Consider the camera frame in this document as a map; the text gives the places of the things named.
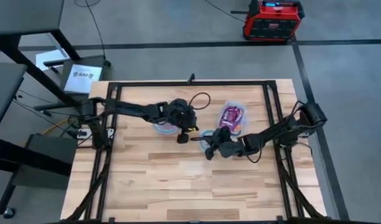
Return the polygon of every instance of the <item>table leg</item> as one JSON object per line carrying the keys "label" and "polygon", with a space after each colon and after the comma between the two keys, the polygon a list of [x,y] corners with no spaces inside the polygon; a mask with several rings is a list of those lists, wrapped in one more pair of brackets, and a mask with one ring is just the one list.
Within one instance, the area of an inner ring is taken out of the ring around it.
{"label": "table leg", "polygon": [[53,80],[51,80],[43,71],[37,68],[18,49],[3,49],[2,51],[16,63],[27,65],[27,73],[35,78],[51,93],[53,93],[59,100],[68,105],[76,104],[76,101],[72,97],[65,94],[65,92],[62,91]]}
{"label": "table leg", "polygon": [[56,41],[65,49],[66,53],[70,56],[72,60],[81,60],[81,57],[77,54],[74,47],[70,44],[70,42],[66,39],[63,33],[60,30],[52,31],[51,34],[56,39]]}
{"label": "table leg", "polygon": [[58,41],[53,37],[52,34],[47,34],[48,38],[51,40],[51,42],[54,44],[57,50],[64,56],[67,57],[66,52],[62,49],[62,46],[58,43]]}
{"label": "table leg", "polygon": [[15,185],[13,185],[15,174],[11,175],[11,178],[9,179],[8,184],[6,185],[5,191],[0,199],[0,215],[4,214],[8,203],[12,197],[12,194],[14,193],[14,190],[16,188]]}

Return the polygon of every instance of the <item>wood grain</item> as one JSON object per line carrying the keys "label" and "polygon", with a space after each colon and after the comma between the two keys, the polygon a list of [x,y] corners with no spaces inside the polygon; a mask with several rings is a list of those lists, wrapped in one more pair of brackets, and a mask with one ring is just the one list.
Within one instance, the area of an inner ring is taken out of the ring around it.
{"label": "wood grain", "polygon": [[[286,116],[296,101],[293,84],[291,80],[277,80],[277,85]],[[90,97],[105,97],[107,86],[108,82],[93,83]],[[125,87],[121,100],[139,104],[175,98],[189,100],[201,91],[209,93],[212,99],[209,107],[196,112],[201,130],[216,128],[218,114],[226,100],[247,107],[247,126],[242,134],[257,133],[269,126],[261,86]],[[200,97],[193,106],[200,107],[206,102],[206,98]],[[197,142],[179,145],[176,135],[164,136],[141,119],[118,116],[104,221],[109,217],[116,217],[118,222],[246,221],[285,216],[271,143],[264,147],[257,164],[243,157],[224,159],[219,153],[208,161]],[[92,149],[77,150],[62,218],[69,216],[87,193],[94,154]],[[318,211],[325,214],[310,150],[295,146],[293,160],[300,189]]]}

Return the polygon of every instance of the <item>clear plastic container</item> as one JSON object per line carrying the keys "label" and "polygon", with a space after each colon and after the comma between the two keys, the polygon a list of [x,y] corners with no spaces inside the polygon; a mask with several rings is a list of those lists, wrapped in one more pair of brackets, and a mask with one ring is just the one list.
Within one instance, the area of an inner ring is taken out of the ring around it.
{"label": "clear plastic container", "polygon": [[[203,136],[212,136],[214,133],[213,130],[205,130],[205,131],[202,131],[201,134],[200,134],[200,137],[203,137]],[[198,145],[200,147],[200,150],[202,152],[204,152],[205,150],[207,150],[207,148],[209,148],[209,144],[206,142],[206,141],[198,141]]]}
{"label": "clear plastic container", "polygon": [[218,127],[229,127],[233,136],[240,135],[246,121],[246,107],[236,101],[226,101],[219,114]]}
{"label": "clear plastic container", "polygon": [[153,124],[154,129],[156,132],[159,134],[174,134],[177,133],[179,128],[170,124],[170,123],[165,123],[165,124]]}

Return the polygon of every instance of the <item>black table frame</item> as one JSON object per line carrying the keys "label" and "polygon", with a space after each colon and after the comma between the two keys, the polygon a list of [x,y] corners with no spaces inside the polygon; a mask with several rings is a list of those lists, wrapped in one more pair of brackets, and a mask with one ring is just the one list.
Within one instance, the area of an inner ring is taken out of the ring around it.
{"label": "black table frame", "polygon": [[[63,33],[58,30],[51,30],[50,33],[66,51],[73,61],[81,60],[74,47],[69,43]],[[27,65],[26,72],[35,78],[47,90],[53,93],[64,104],[75,104],[76,101],[67,95],[52,79],[50,79],[41,69],[36,67],[25,55],[19,50],[19,42],[21,35],[0,35],[0,50],[4,52],[15,63]]]}
{"label": "black table frame", "polygon": [[19,166],[27,165],[67,177],[70,176],[71,164],[28,149],[33,136],[31,135],[27,140],[25,147],[16,146],[0,139],[0,170],[12,172],[11,178],[0,199],[0,215],[5,212],[15,190],[16,186],[13,184],[13,180],[19,170]]}
{"label": "black table frame", "polygon": [[[278,120],[283,119],[283,113],[282,113],[282,107],[280,104],[280,99],[278,95],[277,90],[277,84],[275,80],[266,80],[266,81],[193,81],[194,75],[192,75],[191,79],[187,82],[110,82],[108,85],[108,91],[106,95],[106,99],[112,99],[113,93],[116,92],[115,100],[120,100],[122,89],[124,87],[128,86],[233,86],[233,85],[260,85],[263,89],[264,93],[264,100],[265,100],[265,106],[267,110],[267,115],[269,119],[269,125],[273,126],[275,124],[275,119],[273,117],[273,109],[272,109],[272,102],[270,101],[270,94],[269,89],[271,89],[271,92],[273,93],[274,98],[274,106],[277,110],[277,116]],[[113,114],[111,117],[111,123],[109,128],[114,130],[114,133],[116,132],[116,126],[117,126],[117,117],[118,114]],[[106,129],[108,123],[108,117],[103,118],[102,120],[102,128]],[[80,205],[76,208],[76,210],[73,212],[73,214],[68,217],[68,222],[75,222],[76,220],[79,220],[81,217],[81,214],[85,211],[84,220],[86,221],[94,221],[91,219],[91,210],[92,210],[92,204],[93,204],[93,197],[99,188],[99,201],[98,201],[98,207],[96,211],[96,221],[100,222],[102,220],[103,216],[103,210],[104,210],[104,203],[106,199],[106,191],[107,191],[107,184],[108,184],[108,178],[109,178],[109,169],[111,165],[111,158],[112,158],[112,147],[114,142],[114,135],[110,139],[111,144],[108,147],[100,148],[96,150],[95,157],[94,157],[94,164],[93,164],[93,170],[91,175],[91,181],[90,181],[90,189],[89,192],[86,194],[83,201],[80,203]],[[298,189],[298,182],[296,179],[296,172],[295,167],[293,163],[293,159],[291,156],[291,148],[286,147],[282,148],[279,146],[277,141],[273,142],[273,147],[275,150],[275,161],[278,168],[278,176],[280,181],[280,188],[282,190],[282,196],[283,196],[283,202],[284,202],[284,209],[285,214],[287,218],[294,217],[292,210],[291,210],[291,203],[290,198],[288,194],[288,188],[287,184],[290,186],[290,188],[294,192],[295,196],[295,206],[297,210],[297,217],[304,218],[305,214],[303,211],[303,206],[305,206],[308,202],[306,200],[305,203],[305,196],[302,194],[302,192]],[[284,154],[286,156],[286,162],[288,171],[285,169],[285,166],[283,164],[283,158],[281,154],[281,150],[284,151]],[[102,152],[106,151],[106,157],[104,160],[104,165],[99,173],[99,165],[101,162],[101,155]]]}

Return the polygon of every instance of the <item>wire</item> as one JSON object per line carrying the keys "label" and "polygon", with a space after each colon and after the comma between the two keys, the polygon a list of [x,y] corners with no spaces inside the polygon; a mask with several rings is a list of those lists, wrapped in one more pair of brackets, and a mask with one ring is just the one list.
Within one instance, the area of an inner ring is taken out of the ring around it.
{"label": "wire", "polygon": [[96,19],[95,19],[94,15],[93,15],[93,12],[92,12],[92,10],[91,10],[91,7],[90,7],[90,5],[88,4],[88,0],[85,0],[85,3],[86,3],[86,6],[88,7],[88,10],[89,10],[90,13],[91,13],[93,22],[95,23],[95,26],[96,26],[96,29],[98,30],[99,38],[101,39],[101,43],[102,43],[103,58],[106,59],[106,53],[105,53],[105,51],[104,51],[104,44],[103,44],[103,39],[102,39],[101,31],[99,30],[98,23],[96,23]]}
{"label": "wire", "polygon": [[[306,143],[303,143],[303,142],[296,142],[295,145],[297,145],[297,144],[301,144],[301,145],[303,145],[303,146],[308,147],[308,148],[310,149],[310,154],[313,155],[312,147],[311,147],[310,145],[308,145],[308,144],[306,144]],[[289,147],[288,149],[290,150],[290,154],[292,154],[292,147]]]}
{"label": "wire", "polygon": [[295,102],[294,107],[293,107],[292,110],[291,110],[291,114],[290,114],[290,116],[294,116],[294,114],[299,110],[299,108],[296,108],[296,106],[298,106],[299,103],[302,104],[302,105],[305,105],[305,103],[302,102],[302,101],[300,101],[300,100],[298,100],[297,102]]}
{"label": "wire", "polygon": [[211,103],[211,96],[210,96],[208,93],[200,92],[200,93],[197,93],[196,95],[194,95],[194,96],[191,98],[191,100],[190,100],[190,102],[189,102],[189,106],[191,106],[191,103],[193,102],[193,100],[194,100],[197,96],[199,96],[199,95],[206,95],[206,96],[208,97],[208,103],[207,103],[207,105],[202,106],[202,107],[200,107],[200,108],[193,108],[194,110],[202,110],[202,109],[205,109],[205,108],[207,108],[207,107],[209,106],[209,104]]}
{"label": "wire", "polygon": [[28,92],[26,92],[26,91],[23,91],[23,90],[18,90],[18,91],[20,91],[20,92],[22,92],[22,93],[24,93],[24,94],[26,94],[26,95],[29,95],[29,96],[31,96],[31,97],[34,97],[34,98],[36,98],[36,99],[42,100],[42,101],[44,101],[44,102],[52,103],[52,102],[49,101],[49,100],[45,100],[45,99],[40,98],[40,97],[38,97],[38,96],[34,96],[34,95],[32,95],[32,94],[30,94],[30,93],[28,93]]}
{"label": "wire", "polygon": [[[101,0],[98,0],[98,1],[96,1],[95,3],[90,4],[90,6],[94,6],[94,5],[96,5],[97,3],[99,3],[99,2],[101,2]],[[74,0],[74,4],[76,4],[76,6],[78,6],[78,7],[87,7],[86,4],[84,4],[84,5],[78,4],[78,0]]]}
{"label": "wire", "polygon": [[34,111],[28,109],[26,106],[22,105],[22,104],[19,103],[18,101],[14,100],[13,102],[16,103],[17,105],[23,107],[23,109],[25,109],[25,110],[27,110],[27,111],[30,111],[31,113],[35,114],[36,116],[38,116],[38,117],[40,117],[40,118],[46,120],[46,122],[48,122],[48,123],[50,123],[50,124],[53,124],[54,126],[56,126],[56,128],[59,128],[59,129],[61,129],[61,130],[64,130],[63,128],[59,127],[58,124],[55,124],[54,122],[48,120],[47,118],[44,118],[43,116],[39,115],[38,113],[36,113],[36,112],[34,112]]}
{"label": "wire", "polygon": [[55,112],[55,111],[46,111],[46,112],[53,113],[53,114],[62,114],[62,115],[67,115],[67,116],[80,116],[80,115],[67,114],[67,113],[61,113],[61,112]]}
{"label": "wire", "polygon": [[237,19],[238,21],[245,22],[245,21],[242,20],[242,19],[239,19],[239,18],[237,18],[237,17],[235,17],[235,16],[230,15],[229,13],[225,12],[225,11],[222,10],[221,8],[219,8],[219,7],[215,6],[214,4],[210,3],[208,0],[204,0],[204,1],[205,1],[206,3],[212,5],[215,9],[217,9],[217,10],[219,10],[219,11],[225,13],[226,15],[228,15],[228,16],[230,16],[230,17],[232,17],[233,19]]}
{"label": "wire", "polygon": [[66,122],[67,122],[67,119],[59,121],[56,125],[53,125],[53,126],[49,127],[48,129],[46,129],[45,131],[41,132],[41,135],[48,134],[50,131],[54,130],[57,126],[60,126]]}
{"label": "wire", "polygon": [[60,137],[60,138],[63,137],[63,136],[68,132],[68,130],[69,130],[70,128],[71,128],[70,125],[68,125],[67,127],[65,127],[65,129],[62,131],[62,133],[60,133],[59,137]]}
{"label": "wire", "polygon": [[[19,102],[18,100],[16,100],[18,103],[20,103],[22,106],[26,106],[30,109],[33,109],[34,110],[34,107],[33,106],[30,106],[30,105],[27,105],[25,103],[22,103],[22,102]],[[46,110],[46,112],[48,113],[53,113],[53,114],[62,114],[62,115],[67,115],[67,116],[80,116],[80,115],[74,115],[74,114],[67,114],[67,113],[61,113],[61,112],[55,112],[55,111],[49,111],[49,110]]]}
{"label": "wire", "polygon": [[258,159],[257,159],[256,161],[253,161],[253,160],[250,158],[250,156],[247,155],[248,160],[250,160],[252,163],[257,163],[257,162],[259,162],[261,157],[262,157],[262,148],[259,149],[259,157],[258,157]]}
{"label": "wire", "polygon": [[86,140],[90,139],[92,137],[92,134],[90,134],[86,139],[82,140],[82,142],[77,144],[77,147],[83,144]]}

